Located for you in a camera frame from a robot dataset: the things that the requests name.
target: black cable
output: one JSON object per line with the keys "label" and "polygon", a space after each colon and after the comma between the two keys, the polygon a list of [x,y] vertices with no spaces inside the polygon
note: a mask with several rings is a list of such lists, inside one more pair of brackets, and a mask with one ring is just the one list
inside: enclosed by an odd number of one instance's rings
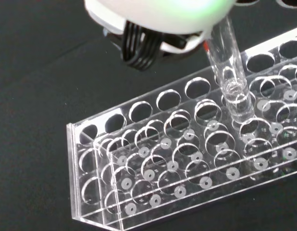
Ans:
{"label": "black cable", "polygon": [[122,39],[123,60],[137,70],[148,69],[160,52],[163,38],[163,33],[148,30],[127,21]]}

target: robotic hand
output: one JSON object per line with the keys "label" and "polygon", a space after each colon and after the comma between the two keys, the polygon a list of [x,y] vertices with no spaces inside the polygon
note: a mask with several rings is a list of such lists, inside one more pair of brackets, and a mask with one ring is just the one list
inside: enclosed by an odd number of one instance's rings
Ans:
{"label": "robotic hand", "polygon": [[91,18],[137,70],[185,57],[209,38],[236,0],[85,0]]}

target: test tube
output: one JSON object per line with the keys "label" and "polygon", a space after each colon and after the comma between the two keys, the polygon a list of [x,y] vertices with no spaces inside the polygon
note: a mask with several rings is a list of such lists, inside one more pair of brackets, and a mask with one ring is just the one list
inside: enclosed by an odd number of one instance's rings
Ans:
{"label": "test tube", "polygon": [[252,100],[229,17],[214,26],[204,49],[232,119],[241,124],[252,118]]}

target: clear acrylic rack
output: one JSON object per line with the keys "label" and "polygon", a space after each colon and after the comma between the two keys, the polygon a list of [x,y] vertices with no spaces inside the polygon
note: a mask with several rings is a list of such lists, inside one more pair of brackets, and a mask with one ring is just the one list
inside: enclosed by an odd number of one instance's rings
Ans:
{"label": "clear acrylic rack", "polygon": [[68,124],[72,217],[124,231],[296,174],[297,28],[241,57],[243,124],[210,67]]}

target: green light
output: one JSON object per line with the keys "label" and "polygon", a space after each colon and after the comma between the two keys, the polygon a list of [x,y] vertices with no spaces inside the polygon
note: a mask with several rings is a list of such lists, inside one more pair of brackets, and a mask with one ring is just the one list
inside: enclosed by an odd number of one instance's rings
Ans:
{"label": "green light", "polygon": [[233,4],[232,0],[160,0],[163,8],[167,12],[175,15],[184,15],[184,17],[209,16],[213,13],[221,12],[224,7],[228,8]]}

